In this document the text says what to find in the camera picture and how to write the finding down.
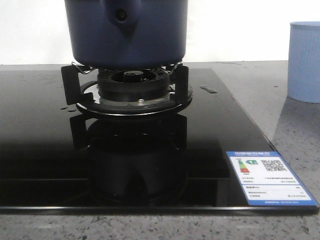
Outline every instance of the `blue pot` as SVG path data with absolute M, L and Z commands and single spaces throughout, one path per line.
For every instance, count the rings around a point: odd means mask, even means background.
M 180 62 L 188 0 L 65 0 L 74 58 L 103 69 Z

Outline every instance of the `gas stove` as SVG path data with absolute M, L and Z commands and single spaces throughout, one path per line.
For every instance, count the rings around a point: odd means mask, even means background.
M 2 72 L 1 213 L 319 211 L 294 172 L 309 201 L 251 199 L 243 177 L 251 181 L 259 155 L 274 157 L 277 150 L 212 70 L 180 64 L 132 71 L 66 66 L 64 85 L 58 69 Z M 126 75 L 142 86 L 167 77 L 157 87 L 167 92 L 149 99 L 148 89 L 137 95 L 128 88 L 115 96 L 110 89 Z M 284 160 L 282 167 L 273 169 L 291 172 Z

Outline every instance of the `black glass stovetop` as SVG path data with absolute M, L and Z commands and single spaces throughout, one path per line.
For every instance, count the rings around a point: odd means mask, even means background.
M 82 115 L 66 106 L 59 69 L 2 71 L 0 80 L 0 213 L 318 210 L 248 205 L 226 152 L 275 149 L 210 69 L 190 69 L 191 104 L 157 119 Z

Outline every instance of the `white wall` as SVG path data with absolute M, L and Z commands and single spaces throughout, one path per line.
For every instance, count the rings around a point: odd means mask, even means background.
M 286 60 L 293 21 L 320 21 L 320 1 L 189 0 L 183 60 Z M 64 0 L 0 0 L 0 64 L 72 60 Z

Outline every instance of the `qr code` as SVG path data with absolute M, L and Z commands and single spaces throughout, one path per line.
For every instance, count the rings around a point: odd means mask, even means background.
M 267 171 L 287 171 L 280 160 L 261 160 Z

